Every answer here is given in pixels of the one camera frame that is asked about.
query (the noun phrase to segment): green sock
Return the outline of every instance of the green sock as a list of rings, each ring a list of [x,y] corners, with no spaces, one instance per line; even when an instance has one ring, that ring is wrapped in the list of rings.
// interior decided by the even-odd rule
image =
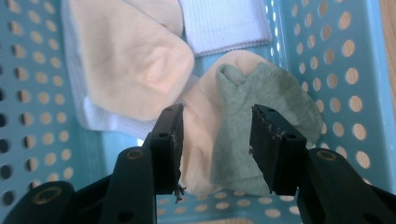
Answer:
[[[262,172],[248,153],[251,107],[277,110],[306,137],[308,148],[320,137],[320,112],[293,75],[266,63],[259,63],[249,76],[224,64],[218,69],[217,83],[224,116],[213,149],[210,181],[226,189],[267,195]]]

